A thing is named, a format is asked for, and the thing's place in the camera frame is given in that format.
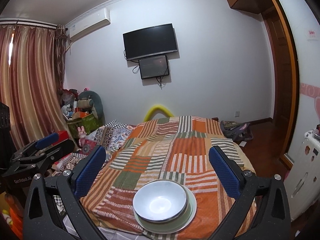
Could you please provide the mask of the colourful patterned quilt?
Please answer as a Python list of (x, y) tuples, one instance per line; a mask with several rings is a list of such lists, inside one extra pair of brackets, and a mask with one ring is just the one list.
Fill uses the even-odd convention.
[(118, 120), (109, 122), (85, 137), (85, 144), (81, 151), (68, 154), (53, 164), (53, 176), (58, 176), (64, 170), (73, 170), (79, 161), (85, 159), (95, 146), (104, 147), (106, 161), (103, 164), (103, 168), (98, 173), (88, 195), (81, 198), (81, 204), (90, 216), (93, 216), (97, 206), (107, 195), (111, 184), (120, 174), (118, 170), (109, 169), (109, 165), (135, 128), (136, 126), (134, 125), (124, 124)]

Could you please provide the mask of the brown wooden door frame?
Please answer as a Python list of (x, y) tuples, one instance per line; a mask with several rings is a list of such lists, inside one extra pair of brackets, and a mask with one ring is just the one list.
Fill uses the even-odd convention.
[(299, 103), (296, 46), (289, 21), (279, 0), (271, 0), (271, 6), (262, 16), (269, 35), (274, 63), (274, 121), (284, 129), (280, 158), (285, 159), (296, 126)]

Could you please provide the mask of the white air conditioner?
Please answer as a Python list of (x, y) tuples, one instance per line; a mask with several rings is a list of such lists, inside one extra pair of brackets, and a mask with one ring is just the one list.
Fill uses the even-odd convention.
[(110, 24), (110, 12), (107, 8), (103, 8), (68, 27), (69, 38), (72, 42), (77, 41), (84, 36)]

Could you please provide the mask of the orange striped patchwork blanket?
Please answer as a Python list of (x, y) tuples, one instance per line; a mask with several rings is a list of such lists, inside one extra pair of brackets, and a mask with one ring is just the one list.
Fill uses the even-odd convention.
[[(214, 145), (241, 169), (253, 168), (241, 148), (223, 136), (215, 120), (180, 116), (138, 124), (101, 169), (81, 204), (96, 226), (105, 230), (149, 239), (208, 239), (234, 203), (209, 163), (208, 153)], [(156, 179), (176, 181), (196, 198), (194, 219), (178, 233), (148, 232), (134, 217), (134, 194)]]

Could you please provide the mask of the small wall monitor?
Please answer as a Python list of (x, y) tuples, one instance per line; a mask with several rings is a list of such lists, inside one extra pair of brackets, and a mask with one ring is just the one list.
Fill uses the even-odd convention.
[(138, 60), (142, 80), (169, 75), (169, 64), (166, 55), (146, 57)]

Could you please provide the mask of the dark backpack on floor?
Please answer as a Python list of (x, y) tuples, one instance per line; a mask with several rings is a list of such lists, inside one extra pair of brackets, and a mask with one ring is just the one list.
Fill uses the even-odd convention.
[(250, 141), (253, 139), (250, 124), (250, 122), (239, 123), (223, 120), (220, 122), (220, 128), (223, 135), (234, 142)]

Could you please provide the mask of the black wall television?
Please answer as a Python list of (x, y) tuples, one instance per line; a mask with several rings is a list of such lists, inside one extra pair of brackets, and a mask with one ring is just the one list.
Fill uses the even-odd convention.
[(127, 61), (178, 52), (172, 23), (124, 33), (123, 41)]

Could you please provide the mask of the green cardboard box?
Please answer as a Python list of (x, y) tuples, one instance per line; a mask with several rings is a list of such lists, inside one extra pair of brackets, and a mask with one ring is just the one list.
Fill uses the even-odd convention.
[(86, 133), (90, 134), (91, 132), (98, 129), (103, 125), (103, 122), (100, 119), (96, 119), (93, 114), (89, 114), (83, 118), (78, 118), (74, 120), (66, 121), (69, 131), (74, 139), (78, 139), (78, 127), (83, 126)]

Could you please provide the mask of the striped brown curtain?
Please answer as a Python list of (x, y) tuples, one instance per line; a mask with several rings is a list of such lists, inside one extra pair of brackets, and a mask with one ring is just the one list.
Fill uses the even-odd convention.
[(1, 25), (1, 102), (10, 108), (16, 148), (68, 129), (60, 106), (65, 41), (61, 25)]

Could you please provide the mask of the white bowl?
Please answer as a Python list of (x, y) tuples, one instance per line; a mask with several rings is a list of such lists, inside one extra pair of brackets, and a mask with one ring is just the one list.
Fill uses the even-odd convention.
[(187, 205), (187, 193), (177, 182), (156, 180), (142, 186), (133, 197), (133, 210), (150, 222), (167, 222), (180, 215)]

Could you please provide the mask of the white sticker covered suitcase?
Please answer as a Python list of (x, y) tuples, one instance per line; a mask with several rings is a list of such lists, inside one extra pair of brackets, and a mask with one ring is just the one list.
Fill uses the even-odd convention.
[(319, 131), (316, 129), (304, 134), (284, 185), (291, 220), (297, 219), (319, 198)]

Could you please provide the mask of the grey green plush toy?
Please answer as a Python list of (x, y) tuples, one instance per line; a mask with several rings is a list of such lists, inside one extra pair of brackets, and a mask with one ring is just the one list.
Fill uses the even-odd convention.
[(103, 120), (103, 104), (100, 96), (96, 92), (92, 90), (81, 92), (78, 95), (77, 107), (81, 110), (91, 112), (97, 120)]

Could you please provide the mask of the red flat box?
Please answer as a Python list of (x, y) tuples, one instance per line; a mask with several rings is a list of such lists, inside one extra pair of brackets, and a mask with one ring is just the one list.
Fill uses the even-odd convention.
[(57, 134), (58, 134), (59, 138), (56, 142), (54, 142), (54, 145), (56, 145), (64, 140), (69, 139), (69, 134), (66, 130), (58, 131)]

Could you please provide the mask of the mint green bowl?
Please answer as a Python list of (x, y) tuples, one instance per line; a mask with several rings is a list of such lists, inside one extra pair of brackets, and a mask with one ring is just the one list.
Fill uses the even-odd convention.
[(182, 230), (195, 217), (197, 202), (194, 194), (174, 181), (156, 180), (144, 185), (133, 198), (135, 219), (153, 233)]

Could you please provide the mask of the pink rabbit figurine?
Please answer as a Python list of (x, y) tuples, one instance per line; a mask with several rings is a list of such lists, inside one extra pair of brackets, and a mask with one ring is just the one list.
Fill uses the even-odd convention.
[(78, 137), (79, 137), (79, 146), (82, 147), (85, 144), (86, 140), (86, 131), (84, 126), (78, 127)]

